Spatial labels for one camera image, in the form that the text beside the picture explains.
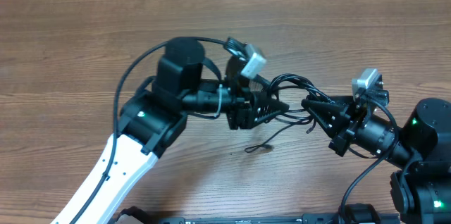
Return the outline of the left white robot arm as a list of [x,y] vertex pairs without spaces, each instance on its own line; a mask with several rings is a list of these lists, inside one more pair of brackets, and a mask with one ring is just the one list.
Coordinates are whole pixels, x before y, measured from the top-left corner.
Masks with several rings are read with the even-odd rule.
[[161,44],[156,75],[148,77],[125,104],[113,106],[113,132],[91,173],[56,223],[107,223],[135,184],[182,134],[190,116],[225,115],[232,130],[248,130],[285,113],[288,106],[265,89],[262,51],[233,38],[222,73],[206,56],[204,37],[176,37]]

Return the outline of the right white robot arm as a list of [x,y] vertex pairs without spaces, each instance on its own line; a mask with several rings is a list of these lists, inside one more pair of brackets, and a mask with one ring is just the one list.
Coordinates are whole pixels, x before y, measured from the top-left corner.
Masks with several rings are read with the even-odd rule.
[[403,127],[385,103],[366,96],[305,99],[302,107],[337,155],[357,145],[375,158],[353,186],[387,161],[399,169],[390,176],[390,194],[402,222],[450,222],[450,102],[422,99]]

